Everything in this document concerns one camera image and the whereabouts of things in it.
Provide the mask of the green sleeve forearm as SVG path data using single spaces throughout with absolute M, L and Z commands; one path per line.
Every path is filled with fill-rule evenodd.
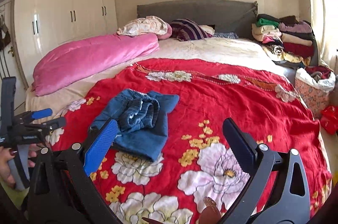
M 13 202 L 13 204 L 15 205 L 15 207 L 17 207 L 17 209 L 21 210 L 24 199 L 26 198 L 28 192 L 29 192 L 29 188 L 24 189 L 23 191 L 17 191 L 11 187 L 9 187 L 4 181 L 3 179 L 1 179 L 1 185 L 3 187 L 3 189 L 5 190 L 5 192 L 7 193 L 8 197 L 10 198 L 10 200 Z

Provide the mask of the person's left hand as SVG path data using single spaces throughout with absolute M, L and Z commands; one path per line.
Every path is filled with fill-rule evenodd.
M 28 160 L 27 165 L 31 169 L 35 168 L 36 158 L 40 154 L 40 150 L 44 147 L 50 148 L 50 144 L 48 143 L 39 143 L 39 144 L 31 144 L 28 152 Z M 11 148 L 1 147 L 1 179 L 5 182 L 5 184 L 12 189 L 16 188 L 16 179 L 13 177 L 11 173 L 9 161 L 15 158 L 17 154 L 16 150 Z

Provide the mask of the person's right hand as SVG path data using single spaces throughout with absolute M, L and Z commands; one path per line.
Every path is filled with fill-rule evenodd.
M 203 202 L 206 205 L 201 212 L 198 223 L 199 224 L 216 224 L 221 219 L 221 213 L 217 208 L 216 202 L 210 197 L 204 197 Z

